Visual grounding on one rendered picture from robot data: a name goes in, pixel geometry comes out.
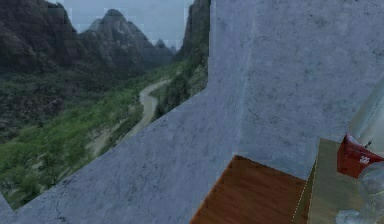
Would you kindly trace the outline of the window with mountain view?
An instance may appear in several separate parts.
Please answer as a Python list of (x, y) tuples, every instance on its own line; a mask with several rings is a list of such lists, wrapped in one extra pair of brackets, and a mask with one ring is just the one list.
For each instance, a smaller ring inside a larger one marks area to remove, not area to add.
[(208, 81), (211, 0), (193, 0), (180, 49), (118, 9), (79, 32), (48, 0), (0, 0), (0, 194), (18, 209)]

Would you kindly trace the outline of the pale wooden table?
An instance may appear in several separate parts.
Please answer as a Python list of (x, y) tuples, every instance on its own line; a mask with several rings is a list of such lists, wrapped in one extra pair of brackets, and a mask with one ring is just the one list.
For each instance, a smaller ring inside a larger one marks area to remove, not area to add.
[[(364, 204), (358, 191), (358, 178), (337, 171), (339, 147), (340, 143), (320, 140), (315, 163), (291, 224), (336, 224), (339, 211), (359, 211)], [(384, 217), (377, 224), (384, 224)]]

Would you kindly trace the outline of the red box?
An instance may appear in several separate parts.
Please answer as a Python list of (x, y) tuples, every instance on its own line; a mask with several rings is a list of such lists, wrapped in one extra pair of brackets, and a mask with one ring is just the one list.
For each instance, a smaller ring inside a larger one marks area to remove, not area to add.
[(357, 178), (363, 169), (384, 158), (367, 150), (352, 135), (346, 133), (337, 151), (337, 171)]

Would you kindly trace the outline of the pale green lamp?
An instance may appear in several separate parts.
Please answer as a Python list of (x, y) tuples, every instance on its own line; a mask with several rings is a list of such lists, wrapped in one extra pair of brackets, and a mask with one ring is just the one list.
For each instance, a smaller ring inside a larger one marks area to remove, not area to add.
[(384, 78), (353, 117), (349, 133), (367, 150), (384, 157)]

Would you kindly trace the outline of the clear glass vase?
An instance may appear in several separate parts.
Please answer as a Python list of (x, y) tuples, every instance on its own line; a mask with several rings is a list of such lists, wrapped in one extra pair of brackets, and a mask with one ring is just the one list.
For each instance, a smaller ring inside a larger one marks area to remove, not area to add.
[(363, 169), (358, 176), (358, 191), (364, 204), (359, 211), (339, 211), (336, 224), (377, 224), (384, 217), (384, 162)]

